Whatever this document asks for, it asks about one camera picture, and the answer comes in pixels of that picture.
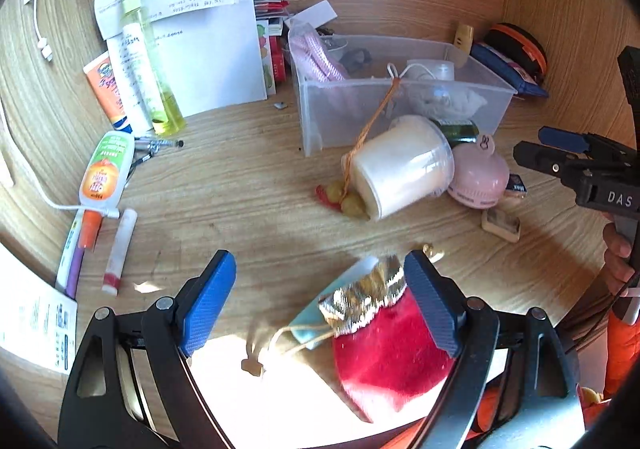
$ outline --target white plastic bottle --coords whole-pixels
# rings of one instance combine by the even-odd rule
[[[135,149],[135,140],[131,133],[109,131],[102,137],[80,184],[81,205],[97,209],[118,207]],[[78,247],[94,247],[101,223],[100,212],[84,211]]]

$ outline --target pink humidifier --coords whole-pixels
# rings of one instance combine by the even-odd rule
[[[447,191],[461,204],[488,209],[498,203],[509,181],[509,167],[495,152],[494,138],[481,134],[475,143],[453,148],[455,172]]]

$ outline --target screw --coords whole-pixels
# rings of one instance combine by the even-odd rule
[[[470,297],[466,300],[466,305],[471,308],[471,310],[481,310],[484,308],[484,301],[479,297]]]
[[[169,310],[174,304],[174,300],[170,297],[161,297],[156,301],[156,308],[159,310]]]
[[[542,308],[538,308],[537,306],[531,309],[531,315],[538,321],[544,321],[546,319],[545,311]]]
[[[103,319],[106,319],[108,316],[109,316],[109,309],[105,306],[103,306],[102,308],[98,308],[94,314],[94,317],[98,321],[102,321]]]

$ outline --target clear plastic bin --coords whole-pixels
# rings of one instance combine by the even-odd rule
[[[474,58],[451,44],[369,35],[334,36],[347,41],[346,47],[329,51],[336,60],[351,54],[350,80],[317,82],[301,78],[294,61],[291,69],[298,98],[300,125],[305,156],[325,147],[353,145],[362,128],[376,111],[391,86],[387,63],[395,64],[399,72],[408,60],[437,59],[452,61],[454,81],[409,80],[403,78],[392,102],[371,128],[368,138],[388,129],[397,116],[420,114],[416,111],[416,98],[429,94],[428,105],[437,106],[435,100],[443,93],[447,96],[482,97],[486,104],[471,117],[481,132],[494,133],[506,111],[515,90],[504,80]],[[370,54],[364,61],[363,52]]]

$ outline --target green label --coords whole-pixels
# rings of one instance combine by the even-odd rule
[[[107,159],[118,168],[118,171],[120,171],[122,169],[124,153],[127,150],[128,144],[129,142],[124,137],[117,134],[110,134],[103,137],[103,139],[100,140],[89,165],[95,164],[100,160]]]

